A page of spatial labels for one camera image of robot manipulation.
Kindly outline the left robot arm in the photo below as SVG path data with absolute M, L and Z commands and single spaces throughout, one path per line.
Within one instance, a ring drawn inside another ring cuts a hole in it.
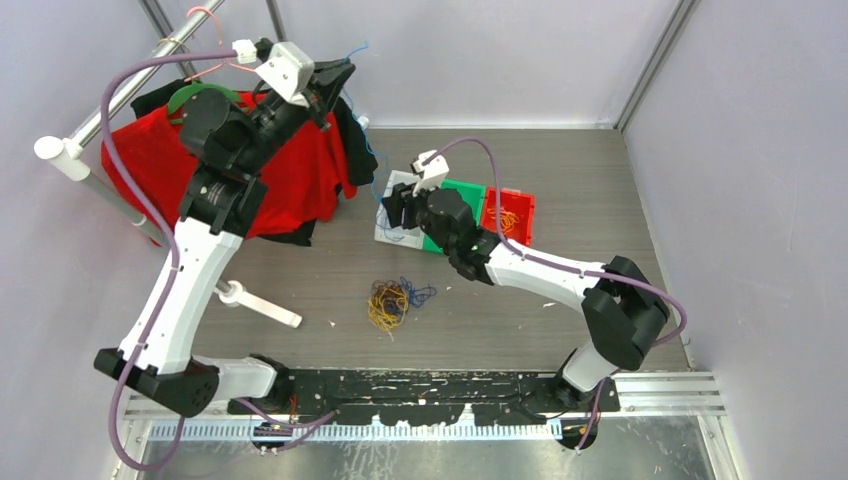
M 226 400 L 277 413 L 292 397 L 288 368 L 267 356 L 192 353 L 220 276 L 252 227 L 267 187 L 262 168 L 305 125 L 325 126 L 346 81 L 347 59 L 291 66 L 270 60 L 259 72 L 269 93 L 250 112 L 216 89 L 191 94 L 179 140 L 196 168 L 174 224 L 162 227 L 169 252 L 142 313 L 94 368 L 172 412 L 190 418 Z

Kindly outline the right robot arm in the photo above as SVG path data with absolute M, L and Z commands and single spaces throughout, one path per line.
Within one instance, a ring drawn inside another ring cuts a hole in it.
M 426 234 L 462 277 L 528 291 L 583 315 L 590 340 L 569 355 L 554 386 L 567 410 L 582 409 L 616 371 L 639 369 L 669 320 L 659 290 L 628 258 L 582 262 L 504 240 L 475 220 L 454 189 L 415 192 L 400 183 L 381 203 L 390 227 Z

